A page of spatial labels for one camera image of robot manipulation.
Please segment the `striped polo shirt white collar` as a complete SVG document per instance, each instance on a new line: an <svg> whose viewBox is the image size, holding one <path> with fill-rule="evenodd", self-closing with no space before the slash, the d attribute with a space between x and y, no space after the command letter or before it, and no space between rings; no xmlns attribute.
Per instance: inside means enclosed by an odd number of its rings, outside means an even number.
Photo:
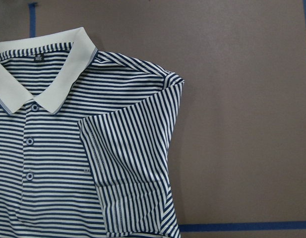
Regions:
<svg viewBox="0 0 306 238"><path fill-rule="evenodd" d="M178 238L184 80L84 28L0 42L0 238Z"/></svg>

